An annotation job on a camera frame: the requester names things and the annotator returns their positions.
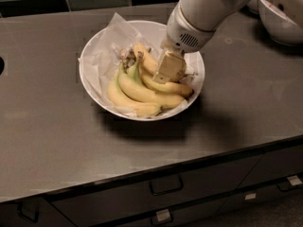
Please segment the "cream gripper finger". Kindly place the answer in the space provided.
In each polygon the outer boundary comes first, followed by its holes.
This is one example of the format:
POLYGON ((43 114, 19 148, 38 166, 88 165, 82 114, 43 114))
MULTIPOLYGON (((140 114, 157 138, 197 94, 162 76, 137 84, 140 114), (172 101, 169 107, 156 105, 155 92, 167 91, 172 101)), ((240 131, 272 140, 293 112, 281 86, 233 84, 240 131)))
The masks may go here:
POLYGON ((165 50, 160 56, 152 79, 157 83, 164 84, 183 75, 186 67, 186 61, 182 55, 165 50))

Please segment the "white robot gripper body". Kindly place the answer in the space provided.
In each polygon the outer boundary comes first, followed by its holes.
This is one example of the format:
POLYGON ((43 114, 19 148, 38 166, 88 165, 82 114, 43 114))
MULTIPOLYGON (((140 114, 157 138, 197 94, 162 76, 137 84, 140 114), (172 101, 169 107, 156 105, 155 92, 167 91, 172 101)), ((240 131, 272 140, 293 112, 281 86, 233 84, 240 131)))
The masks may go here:
POLYGON ((197 52, 213 35, 214 31, 204 31, 193 26, 182 12, 181 5, 177 4, 168 19, 161 48, 180 55, 197 52))

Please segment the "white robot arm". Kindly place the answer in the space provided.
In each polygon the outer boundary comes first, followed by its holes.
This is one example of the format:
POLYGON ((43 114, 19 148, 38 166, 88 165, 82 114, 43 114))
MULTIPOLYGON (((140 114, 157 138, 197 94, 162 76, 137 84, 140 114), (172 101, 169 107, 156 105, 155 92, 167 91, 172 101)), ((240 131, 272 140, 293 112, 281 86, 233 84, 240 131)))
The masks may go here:
MULTIPOLYGON (((153 73, 153 80, 166 83, 173 79, 185 63, 186 53, 201 50, 216 29, 231 14, 250 0, 179 0, 172 11, 166 36, 161 43, 163 53, 153 73)), ((266 0, 303 25, 303 0, 266 0)))

